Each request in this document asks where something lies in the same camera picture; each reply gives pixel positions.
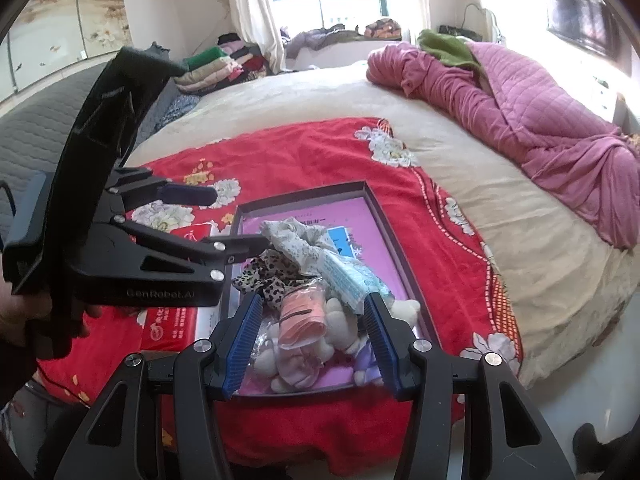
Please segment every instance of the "human hand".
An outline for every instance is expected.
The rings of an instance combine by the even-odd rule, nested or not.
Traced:
[[[14,296],[11,294],[11,283],[7,283],[2,275],[2,258],[0,258],[0,339],[16,346],[26,345],[25,325],[30,319],[43,319],[51,312],[51,298],[46,292],[33,296]],[[87,305],[85,311],[91,317],[102,315],[102,308]],[[89,329],[82,326],[80,337],[89,335]]]

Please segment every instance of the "white plush toy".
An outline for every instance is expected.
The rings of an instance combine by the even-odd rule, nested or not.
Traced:
[[[391,316],[402,319],[414,327],[417,322],[420,303],[415,300],[395,300],[389,308]],[[336,350],[356,356],[366,344],[367,337],[358,337],[356,315],[344,308],[339,300],[330,298],[324,304],[326,333],[315,343],[295,351],[286,351],[278,347],[278,325],[269,327],[267,332],[271,344],[254,360],[255,373],[265,379],[271,379],[271,389],[276,393],[295,392],[314,384],[319,369],[334,356]],[[356,372],[354,380],[358,384]]]

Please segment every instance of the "plush toy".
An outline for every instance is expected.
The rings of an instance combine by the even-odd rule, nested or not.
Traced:
[[[278,346],[279,325],[267,330],[268,343],[254,359],[255,373],[271,379],[271,389],[276,393],[295,392],[311,387],[318,379],[322,366],[334,356],[335,351],[356,359],[354,382],[361,386],[370,382],[382,383],[368,337],[358,337],[357,318],[351,310],[342,306],[336,298],[330,298],[323,306],[326,332],[315,342],[300,348],[283,349]],[[395,300],[389,307],[391,315],[414,327],[420,303],[415,300]]]

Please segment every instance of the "beige bedsheet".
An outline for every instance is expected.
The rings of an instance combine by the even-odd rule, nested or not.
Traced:
[[[522,334],[522,382],[548,376],[593,342],[633,293],[640,256],[604,243],[508,160],[429,105],[367,82],[365,69],[279,75],[215,92],[139,146],[129,163],[270,126],[387,118],[492,248]]]

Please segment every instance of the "pink quilt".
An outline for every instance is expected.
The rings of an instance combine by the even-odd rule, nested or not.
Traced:
[[[640,157],[620,130],[562,90],[537,62],[498,44],[470,43],[493,96],[472,72],[408,43],[369,55],[367,78],[446,110],[616,248],[638,243]]]

